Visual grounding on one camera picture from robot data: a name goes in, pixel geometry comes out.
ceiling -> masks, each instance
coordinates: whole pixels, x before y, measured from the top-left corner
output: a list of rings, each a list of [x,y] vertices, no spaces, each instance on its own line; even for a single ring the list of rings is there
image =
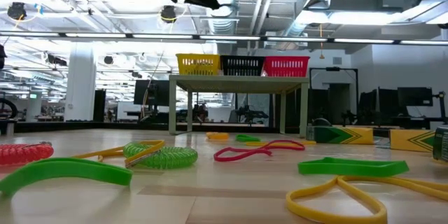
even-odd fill
[[[211,12],[193,5],[174,4],[177,19],[174,24],[167,24],[160,19],[163,6],[173,5],[170,0],[0,0],[1,31],[18,32],[97,32],[97,33],[172,33],[172,34],[260,34],[275,33],[284,35],[285,30],[298,19],[302,10],[311,11],[313,18],[316,13],[341,11],[365,11],[356,0],[331,0],[330,8],[311,10],[298,6],[298,0],[262,0],[259,14],[266,18],[254,23],[254,11],[258,0],[228,0],[235,6],[230,16],[223,17],[220,12]],[[411,8],[417,0],[402,0],[402,12]],[[7,15],[8,7],[13,2],[25,3],[27,18],[21,22]],[[422,22],[394,25],[359,25],[323,23],[314,21],[303,23],[301,36],[324,36],[338,38],[364,39],[431,39],[440,34],[437,25]],[[26,37],[0,37],[0,43],[5,45],[5,69],[0,73],[0,89],[7,95],[20,96],[30,89],[46,90],[46,99],[60,100],[67,88],[68,68],[55,66],[45,61],[48,54],[54,55],[70,63],[71,43],[68,40],[30,39]],[[125,42],[96,41],[94,53],[98,56],[97,88],[108,90],[108,97],[117,100],[132,100],[134,93],[133,80],[128,70],[134,70],[143,79],[167,79],[168,71],[179,71],[176,53],[221,53],[222,46],[233,44],[217,44],[213,41],[202,43],[168,43],[158,42]],[[246,46],[238,43],[233,46]],[[308,49],[319,48],[319,43],[310,43]],[[325,49],[342,49],[350,51],[355,48],[350,44],[325,44]],[[105,64],[104,57],[112,56],[114,64]]]

